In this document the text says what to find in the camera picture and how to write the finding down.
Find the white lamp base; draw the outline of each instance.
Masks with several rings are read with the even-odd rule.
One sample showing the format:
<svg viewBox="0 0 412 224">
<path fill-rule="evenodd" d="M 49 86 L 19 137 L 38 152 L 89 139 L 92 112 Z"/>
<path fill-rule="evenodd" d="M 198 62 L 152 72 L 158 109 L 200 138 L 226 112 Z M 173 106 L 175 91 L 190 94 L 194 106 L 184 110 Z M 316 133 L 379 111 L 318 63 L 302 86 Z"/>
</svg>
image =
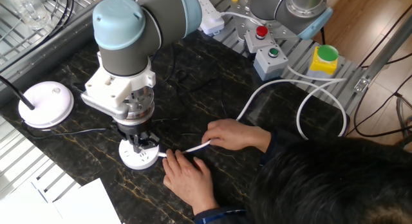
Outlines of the white lamp base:
<svg viewBox="0 0 412 224">
<path fill-rule="evenodd" d="M 159 146 L 136 153 L 133 150 L 133 145 L 127 140 L 122 140 L 118 147 L 118 153 L 126 166 L 134 170 L 142 170 L 152 166 L 157 161 Z"/>
<path fill-rule="evenodd" d="M 30 87 L 24 96 L 34 110 L 19 102 L 19 113 L 27 125 L 34 128 L 48 128 L 62 122 L 74 105 L 73 94 L 58 82 L 41 82 Z"/>
</svg>

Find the power strip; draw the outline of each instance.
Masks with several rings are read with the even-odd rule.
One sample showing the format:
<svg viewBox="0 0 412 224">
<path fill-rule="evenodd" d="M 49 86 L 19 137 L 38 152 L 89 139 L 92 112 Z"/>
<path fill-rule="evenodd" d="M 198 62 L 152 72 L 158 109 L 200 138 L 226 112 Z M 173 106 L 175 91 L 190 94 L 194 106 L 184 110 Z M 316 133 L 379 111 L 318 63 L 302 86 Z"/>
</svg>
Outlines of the power strip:
<svg viewBox="0 0 412 224">
<path fill-rule="evenodd" d="M 209 0 L 199 0 L 201 6 L 201 24 L 200 28 L 205 34 L 212 34 L 222 30 L 225 27 L 225 21 Z"/>
</svg>

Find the emergency stop button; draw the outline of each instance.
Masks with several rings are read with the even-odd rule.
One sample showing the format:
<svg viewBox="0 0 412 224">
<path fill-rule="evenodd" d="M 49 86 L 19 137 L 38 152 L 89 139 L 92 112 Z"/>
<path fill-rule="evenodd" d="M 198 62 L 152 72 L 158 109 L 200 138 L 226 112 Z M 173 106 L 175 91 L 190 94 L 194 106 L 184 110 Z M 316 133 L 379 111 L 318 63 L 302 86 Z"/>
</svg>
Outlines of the emergency stop button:
<svg viewBox="0 0 412 224">
<path fill-rule="evenodd" d="M 256 38 L 264 39 L 265 35 L 268 33 L 268 28 L 265 26 L 259 26 L 256 28 Z"/>
</svg>

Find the green cap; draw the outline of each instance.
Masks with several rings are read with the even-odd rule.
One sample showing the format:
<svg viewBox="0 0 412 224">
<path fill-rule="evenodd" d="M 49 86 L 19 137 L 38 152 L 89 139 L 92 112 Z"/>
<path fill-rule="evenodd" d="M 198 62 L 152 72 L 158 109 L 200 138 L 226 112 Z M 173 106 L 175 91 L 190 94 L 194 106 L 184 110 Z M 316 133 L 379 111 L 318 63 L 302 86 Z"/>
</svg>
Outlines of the green cap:
<svg viewBox="0 0 412 224">
<path fill-rule="evenodd" d="M 279 55 L 279 50 L 276 48 L 271 48 L 269 50 L 269 57 L 277 57 Z"/>
<path fill-rule="evenodd" d="M 322 60 L 325 61 L 334 61 L 339 57 L 339 52 L 337 51 L 337 49 L 328 44 L 319 47 L 317 54 L 320 58 L 322 58 Z"/>
</svg>

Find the dark sleeve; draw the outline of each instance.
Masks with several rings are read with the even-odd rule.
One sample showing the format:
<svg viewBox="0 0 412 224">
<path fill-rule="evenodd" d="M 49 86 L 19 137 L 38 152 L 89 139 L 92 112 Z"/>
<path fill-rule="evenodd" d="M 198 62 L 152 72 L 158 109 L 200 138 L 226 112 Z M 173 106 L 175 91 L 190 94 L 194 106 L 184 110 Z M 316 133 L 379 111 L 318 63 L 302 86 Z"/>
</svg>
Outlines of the dark sleeve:
<svg viewBox="0 0 412 224">
<path fill-rule="evenodd" d="M 270 159 L 275 157 L 275 155 L 282 153 L 286 148 L 296 142 L 300 142 L 303 139 L 301 137 L 295 136 L 288 131 L 282 130 L 280 128 L 275 129 L 272 132 L 272 139 L 270 140 L 269 147 L 266 153 L 260 159 L 260 165 L 265 165 Z"/>
<path fill-rule="evenodd" d="M 246 210 L 223 207 L 203 211 L 194 217 L 195 224 L 247 224 Z"/>
</svg>

